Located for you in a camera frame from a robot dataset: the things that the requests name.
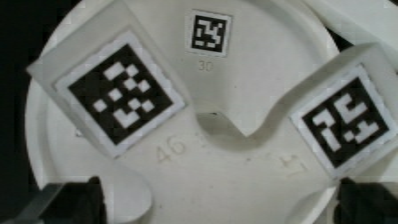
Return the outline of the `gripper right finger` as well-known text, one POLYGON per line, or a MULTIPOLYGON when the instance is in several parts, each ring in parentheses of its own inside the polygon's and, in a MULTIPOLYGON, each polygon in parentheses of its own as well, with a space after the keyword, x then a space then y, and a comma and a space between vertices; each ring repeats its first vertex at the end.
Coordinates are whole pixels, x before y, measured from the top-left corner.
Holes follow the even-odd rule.
POLYGON ((398 224, 398 197, 378 182, 339 182, 333 224, 398 224))

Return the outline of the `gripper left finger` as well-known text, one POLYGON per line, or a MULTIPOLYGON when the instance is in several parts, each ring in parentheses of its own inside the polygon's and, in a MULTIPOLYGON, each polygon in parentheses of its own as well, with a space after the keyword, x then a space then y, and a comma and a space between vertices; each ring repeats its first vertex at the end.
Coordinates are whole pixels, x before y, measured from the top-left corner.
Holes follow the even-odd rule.
POLYGON ((10 224, 106 224, 100 180, 49 183, 10 224))

